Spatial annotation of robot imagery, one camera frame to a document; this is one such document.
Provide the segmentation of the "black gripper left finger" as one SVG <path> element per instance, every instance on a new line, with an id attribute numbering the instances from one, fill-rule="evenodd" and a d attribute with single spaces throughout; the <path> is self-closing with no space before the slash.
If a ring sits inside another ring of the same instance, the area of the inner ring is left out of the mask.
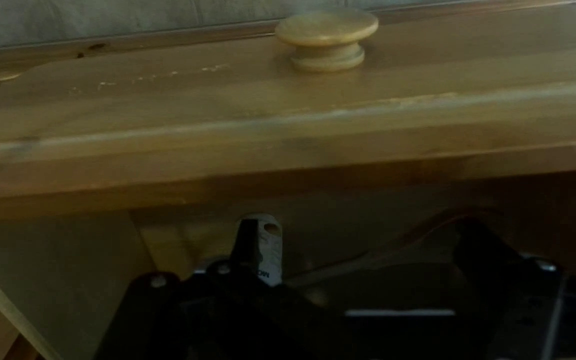
<path id="1" fill-rule="evenodd" d="M 238 223 L 229 262 L 247 267 L 268 286 L 280 286 L 283 279 L 283 236 L 282 223 L 269 213 L 245 215 Z"/>

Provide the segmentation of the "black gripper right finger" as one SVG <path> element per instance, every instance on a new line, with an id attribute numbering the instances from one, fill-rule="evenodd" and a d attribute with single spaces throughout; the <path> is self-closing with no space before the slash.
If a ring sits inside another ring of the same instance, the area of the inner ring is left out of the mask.
<path id="1" fill-rule="evenodd" d="M 538 258 L 521 255 L 478 218 L 460 219 L 456 234 L 453 263 L 494 312 L 514 297 L 541 304 L 560 295 L 558 267 L 544 270 Z"/>

